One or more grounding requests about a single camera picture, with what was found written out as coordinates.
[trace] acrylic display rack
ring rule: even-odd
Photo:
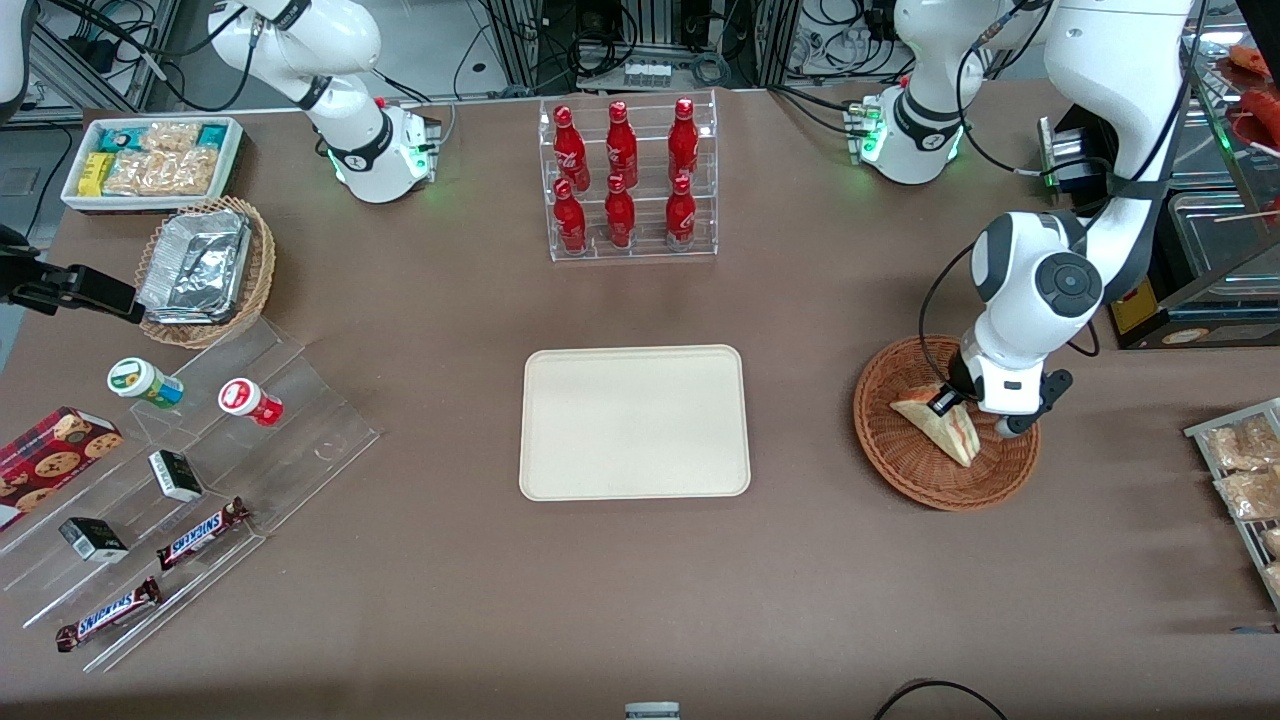
[[[1201,423],[1183,430],[1183,434],[1196,441],[1196,447],[1199,448],[1201,456],[1204,457],[1204,464],[1208,465],[1210,473],[1213,474],[1213,480],[1221,480],[1228,475],[1219,468],[1217,461],[1208,450],[1208,445],[1204,442],[1204,433],[1215,428],[1221,428],[1224,425],[1234,425],[1242,420],[1248,420],[1257,415],[1266,418],[1267,423],[1271,425],[1271,432],[1280,437],[1280,398],[1268,400],[1267,402],[1260,402],[1244,410],[1238,410],[1229,415],[1222,415],[1207,423]],[[1222,501],[1228,506],[1230,514],[1231,501],[1226,497]],[[1262,578],[1262,587],[1266,588],[1267,594],[1271,597],[1271,603],[1275,606],[1276,611],[1280,612],[1280,593],[1272,589],[1271,583],[1266,582],[1266,575],[1263,574],[1263,568],[1275,562],[1277,559],[1271,555],[1266,544],[1262,542],[1262,533],[1266,530],[1280,525],[1280,520],[1240,520],[1231,515],[1231,521],[1235,523],[1235,528],[1240,532],[1240,537],[1244,538],[1244,547],[1249,551],[1249,557],[1253,560],[1253,566],[1258,571],[1258,577]]]
[[[223,338],[173,375],[186,384],[178,406],[166,411],[134,404],[116,421],[125,443],[100,461],[101,470],[91,470],[101,473],[96,479],[73,480],[0,534],[0,589],[13,611],[6,621],[46,635],[50,653],[56,652],[59,628],[155,575],[161,605],[140,610],[67,655],[86,673],[109,670],[159,630],[379,436],[320,379],[302,346],[265,319]],[[218,391],[236,377],[280,398],[284,416],[276,425],[262,428],[218,407]],[[148,464],[160,448],[186,454],[205,488],[200,500],[179,502],[160,493]],[[252,516],[161,574],[156,551],[237,496]],[[114,565],[81,560],[58,532],[74,516],[106,520],[128,555]]]
[[[690,193],[698,204],[694,215],[694,240],[689,250],[675,252],[667,247],[667,199],[671,197],[668,174],[667,135],[676,115],[676,100],[694,101],[694,124],[698,126],[698,170],[694,173]],[[713,92],[655,92],[626,96],[627,115],[636,131],[640,159],[639,183],[628,192],[635,200],[635,241],[628,250],[620,250],[609,242],[604,200],[609,190],[609,161],[604,140],[609,132],[608,108],[595,97],[563,97],[541,101],[538,124],[538,150],[541,159],[543,204],[547,206],[547,237],[553,261],[591,261],[645,259],[687,260],[713,258],[719,249],[717,223],[718,154],[716,147],[718,124],[716,95]],[[552,208],[556,195],[552,183],[559,177],[556,165],[556,123],[550,114],[557,105],[567,105],[573,111],[573,124],[586,143],[586,165],[591,173],[591,186],[577,193],[586,211],[586,252],[568,255],[559,241],[556,215]]]

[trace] cookie box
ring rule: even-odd
[[[0,530],[31,512],[124,438],[106,420],[72,407],[0,447]]]
[[[204,195],[165,195],[165,196],[97,196],[81,195],[79,179],[84,173],[84,165],[90,163],[91,155],[100,150],[102,137],[111,132],[124,131],[147,126],[151,122],[198,123],[201,126],[224,126],[225,135],[218,151],[218,163],[214,165],[214,177],[209,183],[209,190]],[[81,140],[76,159],[72,161],[70,172],[67,173],[67,182],[63,183],[63,202],[86,214],[96,213],[155,213],[175,210],[188,205],[196,205],[206,200],[221,197],[232,178],[236,165],[236,156],[239,150],[243,129],[241,124],[227,115],[156,115],[134,118],[111,118],[93,120],[84,128],[84,137]]]

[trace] wicker basket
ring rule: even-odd
[[[154,341],[166,345],[178,345],[188,350],[204,350],[232,333],[243,332],[253,324],[253,320],[262,313],[266,305],[266,296],[271,292],[271,274],[275,272],[275,241],[271,238],[271,228],[266,227],[262,215],[252,205],[237,197],[219,197],[191,208],[178,210],[179,215],[192,215],[197,213],[212,213],[215,210],[236,210],[248,215],[253,223],[253,237],[250,240],[250,256],[244,263],[244,279],[241,282],[239,309],[236,315],[221,325],[161,325],[150,320],[142,320],[142,332]],[[142,287],[142,278],[151,265],[151,252],[155,251],[156,240],[160,237],[160,228],[151,233],[151,242],[142,251],[142,261],[134,273],[134,287]]]
[[[925,342],[941,368],[960,350],[952,337],[928,336]],[[1004,502],[1036,469],[1039,424],[1016,438],[1002,438],[996,432],[997,418],[970,405],[982,451],[973,466],[963,468],[888,406],[904,391],[936,382],[918,338],[879,351],[854,391],[858,442],[888,484],[916,502],[938,510],[980,510]]]

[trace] coca-cola bottle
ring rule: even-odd
[[[631,200],[621,173],[609,176],[609,197],[604,200],[604,215],[609,220],[609,242],[618,250],[631,247],[636,229],[636,204]]]
[[[676,122],[667,136],[667,152],[671,156],[671,182],[676,182],[680,173],[694,177],[698,169],[698,127],[694,126],[694,101],[689,97],[676,100]]]
[[[667,247],[676,252],[689,250],[694,243],[694,213],[698,205],[689,195],[689,176],[681,173],[671,183],[671,197],[667,199]]]
[[[582,204],[573,197],[573,186],[568,178],[556,178],[552,187],[556,191],[556,205],[552,211],[556,215],[556,229],[564,252],[581,255],[586,252],[586,214],[582,213]]]
[[[586,169],[586,143],[573,127],[573,113],[564,105],[556,108],[556,164],[561,174],[573,183],[575,192],[591,187],[591,173]]]
[[[609,173],[618,173],[627,187],[640,182],[640,156],[636,151],[636,131],[627,120],[627,104],[609,102],[609,135],[604,140],[609,152]]]

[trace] brown tabletop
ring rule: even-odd
[[[1100,316],[1101,357],[1052,359],[1076,386],[1033,480],[977,514],[915,505],[858,448],[852,384],[991,218],[1046,206],[1036,181],[965,151],[895,186],[768,94],[719,100],[719,258],[613,268],[547,256],[536,101],[463,106],[439,182],[385,206],[334,181],[302,114],[243,115],[236,192],[279,252],[266,314],[387,434],[105,675],[0,593],[0,717],[608,719],[668,698],[690,720],[869,717],[920,676],[1021,719],[1277,716],[1280,638],[1228,633],[1274,612],[1180,433],[1280,395],[1276,351],[1119,352]],[[997,82],[973,120],[1029,163],[1036,118],[1065,106]],[[68,211],[52,260],[132,277],[155,223]],[[931,327],[978,310],[956,273]],[[744,359],[746,493],[521,496],[530,354],[719,342]],[[0,437],[63,404],[124,413],[102,373],[129,354],[187,356],[93,313],[28,314]]]

